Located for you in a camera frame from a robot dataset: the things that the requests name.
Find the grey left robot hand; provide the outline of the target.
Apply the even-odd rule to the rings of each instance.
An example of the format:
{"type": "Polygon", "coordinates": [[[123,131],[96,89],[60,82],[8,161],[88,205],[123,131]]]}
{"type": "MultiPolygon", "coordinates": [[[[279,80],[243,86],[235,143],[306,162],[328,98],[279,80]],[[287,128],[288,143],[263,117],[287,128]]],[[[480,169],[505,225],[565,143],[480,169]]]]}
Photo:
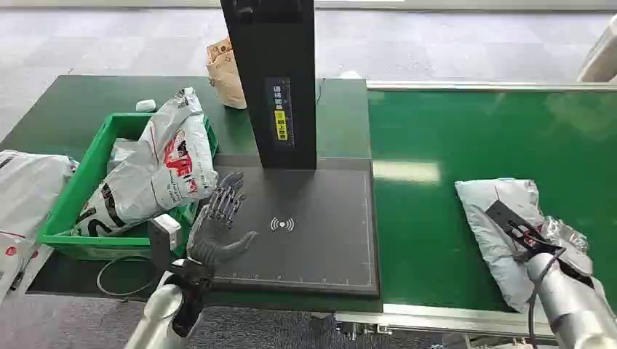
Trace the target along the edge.
{"type": "Polygon", "coordinates": [[[243,237],[226,243],[224,236],[231,232],[233,220],[239,211],[245,195],[241,192],[244,173],[236,170],[227,174],[213,190],[212,195],[203,200],[201,209],[191,227],[187,258],[200,264],[208,273],[244,254],[258,235],[248,231],[243,237]]]}

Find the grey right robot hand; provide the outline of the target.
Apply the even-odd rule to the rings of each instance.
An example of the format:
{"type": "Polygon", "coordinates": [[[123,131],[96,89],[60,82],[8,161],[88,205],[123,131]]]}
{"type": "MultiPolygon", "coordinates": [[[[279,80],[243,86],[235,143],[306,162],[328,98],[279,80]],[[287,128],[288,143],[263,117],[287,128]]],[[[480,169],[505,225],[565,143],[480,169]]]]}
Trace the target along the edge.
{"type": "Polygon", "coordinates": [[[535,254],[556,254],[563,250],[558,259],[565,265],[565,273],[572,277],[588,277],[593,274],[593,262],[587,254],[587,237],[561,219],[544,216],[535,232],[526,230],[522,237],[523,244],[514,243],[514,258],[517,262],[527,262],[535,254]]]}

